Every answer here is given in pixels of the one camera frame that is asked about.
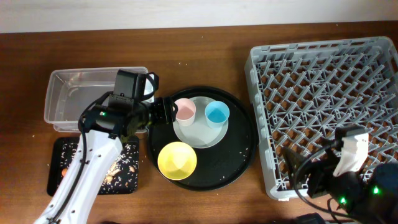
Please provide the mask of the food scraps pile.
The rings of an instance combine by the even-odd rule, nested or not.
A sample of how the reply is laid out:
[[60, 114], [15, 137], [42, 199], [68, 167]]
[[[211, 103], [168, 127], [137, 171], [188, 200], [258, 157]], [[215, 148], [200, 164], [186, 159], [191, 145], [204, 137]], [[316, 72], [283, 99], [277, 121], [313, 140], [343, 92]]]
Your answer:
[[111, 183], [112, 180], [114, 179], [114, 177], [115, 177], [117, 174], [119, 174], [121, 171], [122, 171], [121, 166], [120, 166], [117, 162], [114, 162], [114, 163], [112, 164], [112, 166], [109, 168], [109, 170], [107, 171], [106, 176], [105, 176], [103, 182], [104, 182], [105, 184]]

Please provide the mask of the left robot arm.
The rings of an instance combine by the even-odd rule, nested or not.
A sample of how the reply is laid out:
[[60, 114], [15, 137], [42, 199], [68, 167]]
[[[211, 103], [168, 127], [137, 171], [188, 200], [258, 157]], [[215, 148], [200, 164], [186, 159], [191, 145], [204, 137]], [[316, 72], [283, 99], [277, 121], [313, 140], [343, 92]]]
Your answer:
[[118, 70], [113, 91], [90, 103], [78, 120], [80, 140], [73, 160], [36, 223], [86, 223], [106, 174], [121, 154], [123, 141], [139, 129], [170, 124], [177, 105], [153, 98], [159, 88], [154, 72]]

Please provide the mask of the orange carrot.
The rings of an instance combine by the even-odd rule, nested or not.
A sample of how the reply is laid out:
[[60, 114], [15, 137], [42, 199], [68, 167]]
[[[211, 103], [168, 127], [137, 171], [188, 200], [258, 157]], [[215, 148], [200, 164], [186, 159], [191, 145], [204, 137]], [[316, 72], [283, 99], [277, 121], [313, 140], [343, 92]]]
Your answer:
[[67, 171], [68, 171], [67, 168], [64, 168], [64, 169], [62, 170], [62, 177], [65, 177], [65, 176], [66, 176]]

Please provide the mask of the yellow bowl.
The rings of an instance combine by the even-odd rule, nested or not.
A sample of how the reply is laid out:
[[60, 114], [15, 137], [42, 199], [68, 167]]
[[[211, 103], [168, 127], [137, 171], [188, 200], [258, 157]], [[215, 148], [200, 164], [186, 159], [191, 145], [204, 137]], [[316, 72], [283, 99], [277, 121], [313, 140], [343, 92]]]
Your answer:
[[195, 171], [197, 154], [184, 142], [171, 142], [159, 152], [157, 165], [164, 177], [170, 180], [183, 180]]

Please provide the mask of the pink cup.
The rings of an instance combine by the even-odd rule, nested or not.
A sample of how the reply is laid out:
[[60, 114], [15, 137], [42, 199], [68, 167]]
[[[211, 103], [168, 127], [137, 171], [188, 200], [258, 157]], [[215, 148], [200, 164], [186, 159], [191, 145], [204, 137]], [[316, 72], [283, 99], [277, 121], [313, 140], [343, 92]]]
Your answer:
[[197, 110], [194, 102], [188, 98], [180, 98], [175, 104], [178, 108], [176, 114], [178, 124], [181, 126], [190, 126], [193, 124]]

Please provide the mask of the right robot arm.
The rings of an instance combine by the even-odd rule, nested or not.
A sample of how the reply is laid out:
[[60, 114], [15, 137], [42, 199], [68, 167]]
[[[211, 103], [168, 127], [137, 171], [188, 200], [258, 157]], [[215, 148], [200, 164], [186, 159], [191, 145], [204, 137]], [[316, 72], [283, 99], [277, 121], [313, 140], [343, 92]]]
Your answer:
[[304, 157], [283, 147], [290, 186], [307, 205], [358, 223], [397, 223], [397, 163], [379, 164], [361, 178], [369, 134], [360, 126], [337, 128], [315, 153]]

